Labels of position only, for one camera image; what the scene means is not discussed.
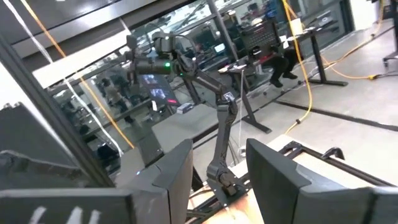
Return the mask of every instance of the wooden surface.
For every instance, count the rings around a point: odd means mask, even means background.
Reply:
[[[270,148],[279,151],[282,149],[286,144],[291,141],[299,142],[300,144],[309,147],[310,149],[319,151],[314,147],[305,144],[304,142],[300,142],[296,139],[288,137],[286,135],[281,135],[275,140],[271,141],[267,144]],[[319,159],[316,159],[308,154],[302,153],[301,155],[297,156],[294,159],[295,162],[305,166],[312,171],[323,175],[347,188],[358,188],[358,187],[366,187],[371,186],[371,184],[352,176],[336,167],[333,167],[326,162],[322,162]],[[237,177],[241,177],[245,173],[248,172],[248,167],[246,165],[246,160],[239,163],[237,166],[232,167],[231,170]],[[202,190],[208,190],[209,187],[205,186]],[[188,208],[193,209],[206,199],[210,198],[214,194],[212,192],[207,192],[205,194],[197,195],[190,199],[188,203]],[[219,224],[219,223],[244,223],[244,224],[257,224],[257,223],[264,223],[262,221],[262,217],[260,214],[260,210],[257,206],[256,197],[254,196],[253,190],[248,192],[247,196],[243,196],[240,198],[236,203],[230,205],[228,209],[223,209],[219,211],[216,215],[212,216],[208,219],[206,224]]]

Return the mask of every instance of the screen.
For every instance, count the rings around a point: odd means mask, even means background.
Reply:
[[[164,75],[139,75],[139,79],[150,98],[158,105],[180,106]]]
[[[215,50],[217,53],[220,53],[220,52],[222,52],[223,50],[225,50],[225,45],[224,45],[224,44],[219,44],[219,45],[217,45],[216,47],[214,47],[214,50]]]

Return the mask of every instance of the white panel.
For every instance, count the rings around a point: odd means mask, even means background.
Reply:
[[[67,55],[66,58],[57,60],[53,64],[39,68],[33,71],[33,75],[43,88],[47,88],[104,55],[122,47],[126,44],[126,35],[128,34],[130,32],[124,30],[83,50]]]
[[[355,30],[371,27],[377,21],[377,4],[371,1],[349,0],[354,20]]]

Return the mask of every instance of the power cable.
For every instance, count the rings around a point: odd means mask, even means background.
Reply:
[[[285,13],[286,13],[286,16],[287,16],[287,20],[288,20],[288,22],[289,22],[290,30],[292,31],[292,34],[294,34],[294,32],[293,32],[293,27],[292,27],[292,23],[291,23],[291,22],[292,22],[292,19],[291,19],[291,17],[290,17],[288,4],[287,4],[286,0],[282,0],[282,2],[283,2],[283,4],[284,4],[284,9],[285,9]],[[294,46],[295,46],[295,51],[296,51],[297,59],[298,59],[298,62],[300,63],[301,69],[302,69],[302,71],[303,71],[305,83],[307,84],[307,90],[308,90],[308,110],[305,112],[305,114],[304,114],[301,118],[296,119],[295,123],[294,123],[293,125],[291,125],[291,127],[288,128],[288,129],[286,130],[285,134],[289,133],[294,127],[296,127],[296,125],[301,124],[301,122],[302,122],[302,121],[308,116],[308,114],[310,113],[311,108],[312,108],[312,103],[313,103],[313,100],[312,100],[312,92],[311,92],[311,87],[310,87],[310,82],[308,81],[307,71],[306,71],[306,69],[305,69],[305,67],[304,67],[304,64],[303,64],[303,61],[302,61],[302,58],[301,58],[301,53],[300,53],[299,43],[298,43],[298,41],[297,41],[297,38],[293,38],[293,42],[294,42]]]
[[[286,0],[282,0],[282,1],[283,1],[283,3],[284,3],[284,9],[285,9],[285,13],[286,13],[286,16],[287,16],[287,19],[288,19],[288,22],[289,22],[290,30],[291,30],[291,32],[292,32],[292,34],[293,34],[294,32],[293,32],[293,27],[292,27],[292,24],[291,24],[292,20],[291,20],[290,14],[292,14],[295,18],[297,18],[297,15],[294,13],[294,11],[292,10],[292,8],[287,4]],[[369,41],[372,41],[373,38],[374,38],[374,36],[375,36],[375,34],[379,32],[379,29],[381,28],[382,17],[383,17],[383,10],[382,10],[383,0],[380,0],[380,5],[381,5],[381,6],[380,6],[381,8],[380,8],[380,13],[379,13],[379,19],[378,19],[378,22],[377,22],[377,29],[376,29],[376,31],[371,35],[371,39],[370,39],[370,40],[364,41],[363,43],[361,43],[361,44],[359,44],[358,46],[354,47],[353,49],[351,49],[350,51],[348,51],[346,54],[344,54],[344,56],[342,56],[340,59],[338,59],[337,61],[335,61],[333,64],[330,63],[330,62],[328,62],[325,58],[322,57],[322,59],[327,63],[328,67],[330,67],[334,72],[336,72],[337,74],[341,75],[342,77],[350,78],[350,79],[369,79],[369,80],[374,80],[377,76],[381,76],[381,75],[369,75],[369,76],[366,76],[366,77],[351,77],[351,76],[345,75],[345,74],[343,74],[343,73],[341,73],[341,72],[339,72],[339,71],[337,71],[336,69],[333,68],[333,66],[334,66],[336,63],[342,61],[342,60],[343,60],[344,58],[346,58],[348,55],[352,54],[356,49],[358,49],[358,48],[364,46],[364,45],[367,44]],[[298,124],[301,124],[301,122],[302,122],[302,121],[308,116],[308,114],[311,112],[311,108],[312,108],[312,105],[313,105],[313,98],[312,98],[311,87],[310,87],[310,85],[309,85],[308,76],[307,76],[307,73],[306,73],[305,68],[304,68],[304,66],[303,66],[303,63],[302,63],[301,54],[300,54],[300,49],[298,48],[299,45],[298,45],[298,42],[297,42],[297,38],[294,38],[293,40],[294,40],[294,45],[295,45],[295,51],[296,51],[296,54],[297,54],[297,58],[298,58],[298,61],[300,62],[300,66],[301,66],[301,68],[302,68],[302,70],[303,70],[303,74],[304,74],[304,78],[305,78],[305,83],[306,83],[307,90],[308,90],[308,100],[309,100],[309,102],[308,102],[308,110],[305,112],[305,114],[304,114],[300,119],[296,119],[295,123],[294,123],[293,125],[291,125],[291,127],[288,128],[288,129],[286,130],[285,134],[289,133],[289,132],[290,132],[294,127],[296,127]]]
[[[296,13],[294,13],[293,9],[292,9],[289,5],[287,5],[287,7],[288,7],[289,12],[293,15],[293,17],[298,18],[297,15],[296,15]],[[336,72],[338,75],[340,75],[340,76],[342,76],[342,77],[345,77],[345,78],[349,78],[349,79],[353,79],[353,80],[357,80],[357,79],[369,79],[369,80],[373,80],[374,77],[375,77],[376,75],[368,75],[368,76],[362,76],[362,77],[352,77],[352,76],[349,76],[349,75],[345,75],[344,73],[342,73],[342,72],[336,70],[335,68],[333,68],[333,66],[334,66],[336,63],[338,63],[338,62],[344,60],[346,57],[348,57],[349,55],[351,55],[353,52],[355,52],[356,50],[358,50],[358,49],[361,48],[362,46],[366,45],[367,43],[369,43],[370,41],[372,41],[372,40],[375,38],[376,34],[379,32],[379,30],[380,30],[380,28],[381,28],[383,13],[384,13],[384,10],[383,10],[383,7],[382,7],[382,5],[381,5],[381,6],[380,6],[380,9],[379,9],[379,19],[377,20],[377,27],[376,27],[376,30],[371,34],[370,39],[364,40],[362,43],[360,43],[360,44],[357,45],[356,47],[352,48],[352,49],[349,50],[347,53],[345,53],[342,57],[340,57],[338,60],[335,60],[335,61],[333,61],[333,62],[328,62],[328,60],[327,60],[325,57],[321,56],[321,57],[322,57],[322,60],[323,60],[324,62],[326,62],[326,64],[324,64],[324,66],[331,67],[331,69],[332,69],[334,72]]]

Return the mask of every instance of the desk leg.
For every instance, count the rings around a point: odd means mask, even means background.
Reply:
[[[204,187],[203,182],[201,181],[201,178],[198,174],[198,171],[195,169],[195,167],[193,168],[193,174],[192,174],[192,189],[193,191],[198,191],[200,190],[202,187]]]
[[[322,62],[321,54],[319,51],[317,37],[315,36],[315,34],[311,35],[311,44],[312,44],[312,51],[313,51],[315,60],[317,61],[320,80],[309,79],[309,82],[317,83],[317,84],[324,84],[324,85],[336,85],[336,86],[348,85],[348,82],[329,81],[326,79],[325,69],[323,68],[323,62]]]
[[[255,128],[259,129],[260,131],[269,134],[272,130],[260,123],[257,122],[256,117],[253,113],[253,110],[251,109],[250,102],[248,99],[248,96],[246,95],[246,90],[243,88],[241,90],[241,74],[234,74],[234,79],[236,83],[238,84],[238,90],[241,92],[241,99],[242,103],[244,104],[244,107],[246,108],[246,111],[248,112],[248,115],[243,117],[242,120],[246,122],[247,124],[250,124],[254,126]]]
[[[397,0],[392,0],[390,4],[390,8],[392,10],[392,18],[394,20],[394,33],[395,33],[395,43],[396,43],[396,51],[385,56],[383,58],[384,66],[388,67],[389,60],[397,60],[398,56],[398,12],[397,12]]]

